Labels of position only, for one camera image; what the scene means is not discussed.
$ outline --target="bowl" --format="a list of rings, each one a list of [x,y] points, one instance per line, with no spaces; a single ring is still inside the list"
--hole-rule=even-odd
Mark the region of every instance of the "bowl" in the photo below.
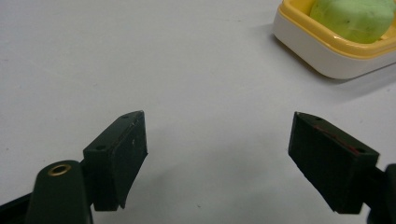
[[[344,39],[309,17],[316,0],[283,0],[276,12],[277,39],[326,77],[358,77],[396,63],[396,20],[374,43]]]

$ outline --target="table surface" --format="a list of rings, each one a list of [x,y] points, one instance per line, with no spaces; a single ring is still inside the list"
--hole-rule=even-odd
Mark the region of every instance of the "table surface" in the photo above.
[[[144,110],[148,156],[126,208],[95,223],[365,223],[366,206],[335,214],[290,159],[292,117],[325,118],[384,169],[396,161],[396,66],[322,76],[274,37],[279,4],[1,1],[0,204]]]

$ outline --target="yellow and white container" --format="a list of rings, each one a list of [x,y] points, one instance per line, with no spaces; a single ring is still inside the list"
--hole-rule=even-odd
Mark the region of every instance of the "yellow and white container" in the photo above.
[[[283,0],[274,20],[276,38],[326,77],[358,77],[396,63],[396,19],[372,44],[344,39],[309,17],[315,0]]]

